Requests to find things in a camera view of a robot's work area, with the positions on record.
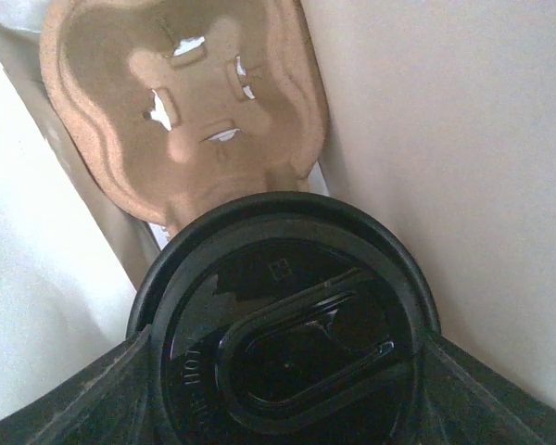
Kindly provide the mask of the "brown paper bag white handles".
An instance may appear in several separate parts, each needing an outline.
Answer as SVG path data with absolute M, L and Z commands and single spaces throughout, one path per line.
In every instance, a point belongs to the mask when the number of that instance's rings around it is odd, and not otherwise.
M 556 409 L 556 1 L 306 1 L 314 192 L 388 227 L 443 332 Z M 0 420 L 124 337 L 165 237 L 98 188 L 45 93 L 44 1 L 0 1 Z

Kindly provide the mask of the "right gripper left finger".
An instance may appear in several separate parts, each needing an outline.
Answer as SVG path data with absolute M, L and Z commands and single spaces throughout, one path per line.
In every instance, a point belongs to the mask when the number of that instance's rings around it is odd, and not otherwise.
M 160 444 L 149 395 L 148 325 L 0 420 L 0 444 Z

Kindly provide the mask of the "brown pulp cup carrier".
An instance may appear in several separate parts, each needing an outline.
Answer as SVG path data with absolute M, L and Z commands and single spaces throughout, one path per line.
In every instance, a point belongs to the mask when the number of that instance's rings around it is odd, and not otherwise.
M 40 65 L 101 190 L 171 234 L 239 197 L 307 190 L 326 139 L 298 1 L 54 1 Z

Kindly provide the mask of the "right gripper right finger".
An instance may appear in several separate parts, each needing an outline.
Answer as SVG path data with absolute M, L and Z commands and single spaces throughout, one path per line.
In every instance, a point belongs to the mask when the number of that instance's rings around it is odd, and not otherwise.
M 556 410 L 435 332 L 420 415 L 422 444 L 556 444 Z

